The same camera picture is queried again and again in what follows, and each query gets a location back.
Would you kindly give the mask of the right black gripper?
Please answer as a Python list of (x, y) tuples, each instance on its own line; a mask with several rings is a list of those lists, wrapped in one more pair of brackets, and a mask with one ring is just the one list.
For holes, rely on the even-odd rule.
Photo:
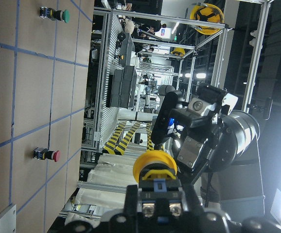
[(243, 151), (243, 126), (236, 119), (238, 98), (202, 83), (187, 104), (177, 109), (181, 146), (176, 163), (182, 173), (216, 172), (229, 166)]

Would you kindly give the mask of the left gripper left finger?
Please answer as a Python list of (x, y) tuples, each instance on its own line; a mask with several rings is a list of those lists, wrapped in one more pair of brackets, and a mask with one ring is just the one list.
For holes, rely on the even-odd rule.
[(139, 230), (139, 200), (138, 200), (138, 186), (128, 185), (126, 188), (126, 195), (123, 207), (123, 215), (126, 218), (126, 224), (130, 233), (140, 233)]

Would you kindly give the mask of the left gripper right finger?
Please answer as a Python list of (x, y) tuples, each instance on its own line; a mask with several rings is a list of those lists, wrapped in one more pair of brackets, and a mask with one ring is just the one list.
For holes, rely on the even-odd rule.
[(191, 184), (182, 184), (181, 192), (182, 214), (179, 218), (199, 218), (204, 214), (204, 209)]

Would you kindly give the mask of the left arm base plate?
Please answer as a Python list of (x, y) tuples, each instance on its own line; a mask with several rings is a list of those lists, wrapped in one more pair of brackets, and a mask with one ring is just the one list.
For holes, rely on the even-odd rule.
[(12, 204), (0, 213), (0, 233), (15, 233), (17, 231), (17, 210)]

